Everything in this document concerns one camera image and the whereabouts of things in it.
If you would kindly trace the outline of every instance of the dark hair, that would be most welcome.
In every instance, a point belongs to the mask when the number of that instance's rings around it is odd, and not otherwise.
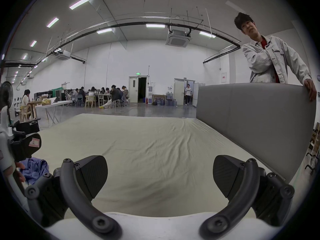
[[[29,89],[24,90],[24,94],[23,94],[21,100],[23,99],[23,97],[24,97],[25,95],[28,95],[28,94],[30,94],[30,90],[29,90]]]
[[[242,30],[241,25],[245,22],[254,22],[254,21],[248,14],[244,14],[242,12],[239,12],[238,16],[234,18],[234,24],[240,30]]]

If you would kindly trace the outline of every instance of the gray headboard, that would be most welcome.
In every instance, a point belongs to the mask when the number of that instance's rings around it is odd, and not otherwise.
[[[196,117],[287,183],[306,153],[316,116],[304,86],[234,83],[199,87]]]

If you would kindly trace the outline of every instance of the man's hand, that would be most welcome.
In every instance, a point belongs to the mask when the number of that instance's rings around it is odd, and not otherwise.
[[[311,79],[304,80],[304,86],[309,90],[309,99],[313,101],[317,97],[317,90],[315,84]]]
[[[21,169],[24,169],[24,168],[25,168],[25,166],[24,166],[23,163],[21,163],[21,162],[15,162],[15,164],[16,164],[16,168],[21,168]],[[14,169],[13,169],[12,166],[10,166],[10,167],[8,167],[7,169],[5,169],[5,170],[3,171],[3,174],[4,174],[6,177],[8,177],[8,176],[10,176],[13,172],[14,172]],[[21,173],[20,171],[18,171],[18,175],[19,175],[19,180],[20,180],[21,182],[25,182],[25,181],[26,181],[26,178],[22,175],[22,173]]]

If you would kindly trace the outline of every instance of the red shirt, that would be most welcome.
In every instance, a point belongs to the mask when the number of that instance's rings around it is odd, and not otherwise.
[[[262,38],[261,45],[262,45],[262,48],[265,50],[266,49],[265,47],[267,45],[266,39]],[[275,82],[280,83],[276,69],[274,69],[274,74],[275,74]]]

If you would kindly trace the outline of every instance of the mattress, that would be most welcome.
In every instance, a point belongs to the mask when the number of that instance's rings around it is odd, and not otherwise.
[[[79,114],[39,134],[42,147],[33,156],[46,160],[50,173],[64,158],[105,157],[108,178],[92,200],[101,212],[150,217],[218,212],[228,200],[213,179],[215,157],[252,158],[191,118]],[[253,210],[246,216],[255,217]],[[65,218],[72,217],[68,210]]]

